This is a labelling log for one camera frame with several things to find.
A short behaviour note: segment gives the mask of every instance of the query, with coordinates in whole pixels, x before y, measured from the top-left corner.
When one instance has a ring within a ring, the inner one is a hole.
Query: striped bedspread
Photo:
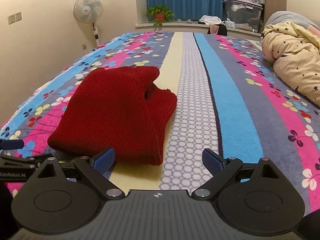
[[[105,174],[129,189],[187,189],[210,179],[201,154],[211,148],[247,163],[270,158],[304,199],[306,214],[320,208],[320,111],[289,89],[263,59],[260,43],[200,33],[128,33],[63,70],[19,106],[0,138],[25,147],[4,154],[53,153],[47,145],[77,86],[92,70],[153,65],[155,84],[178,97],[167,125],[159,167],[116,163]],[[15,195],[20,183],[8,184]]]

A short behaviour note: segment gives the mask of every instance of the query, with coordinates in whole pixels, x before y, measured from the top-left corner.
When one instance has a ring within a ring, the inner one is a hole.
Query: ribbed gray surface
[[[301,240],[294,233],[259,237],[239,232],[225,224],[209,202],[190,198],[186,190],[131,190],[128,197],[107,202],[93,221],[76,231],[56,236],[41,236],[22,229],[12,238],[54,239]]]

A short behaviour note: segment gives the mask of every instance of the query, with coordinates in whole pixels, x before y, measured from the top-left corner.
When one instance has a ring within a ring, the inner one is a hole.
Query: storage box lid
[[[245,3],[245,4],[248,4],[248,5],[252,5],[252,6],[256,6],[256,7],[260,7],[262,8],[262,5],[261,4],[258,4],[258,3],[250,3],[250,2],[245,2],[245,1],[241,1],[241,0],[224,0],[223,2],[229,2],[229,1],[234,1],[234,2],[238,2],[238,3]]]

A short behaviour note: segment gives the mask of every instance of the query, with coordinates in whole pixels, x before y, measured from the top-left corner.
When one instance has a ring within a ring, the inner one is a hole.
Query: red flower pot
[[[160,22],[163,22],[163,20],[164,20],[164,14],[163,13],[156,13],[155,17]]]

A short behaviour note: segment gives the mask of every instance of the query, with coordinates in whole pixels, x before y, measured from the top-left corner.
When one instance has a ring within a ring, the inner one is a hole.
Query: red knit fabric
[[[118,162],[162,164],[165,127],[177,97],[153,84],[158,76],[153,66],[92,71],[70,99],[48,145],[88,156],[113,147]]]

